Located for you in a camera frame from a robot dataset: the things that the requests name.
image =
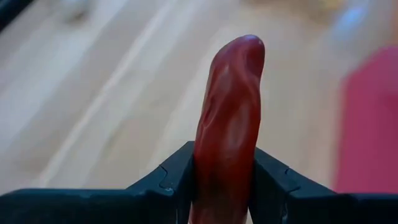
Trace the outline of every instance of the red silicone object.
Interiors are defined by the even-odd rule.
[[[245,35],[225,45],[211,63],[193,153],[198,197],[192,224],[246,221],[264,57],[262,41]]]

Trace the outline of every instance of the black holder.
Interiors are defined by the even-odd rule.
[[[124,190],[22,189],[0,223],[188,223],[193,141]],[[398,195],[337,194],[256,149],[249,209],[258,223],[397,223]]]

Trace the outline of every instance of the blurred background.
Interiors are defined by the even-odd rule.
[[[244,34],[266,45],[257,146],[332,187],[341,82],[398,40],[394,0],[73,1],[0,33],[1,194],[148,174],[195,138],[210,62]]]

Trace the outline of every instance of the pink object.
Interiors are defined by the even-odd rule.
[[[335,190],[398,193],[398,48],[374,54],[343,88]]]

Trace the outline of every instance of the wooden floor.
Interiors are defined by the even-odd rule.
[[[258,147],[331,186],[338,87],[393,42],[394,0],[36,0],[0,34],[0,193],[125,188],[195,137],[210,62],[266,44]]]

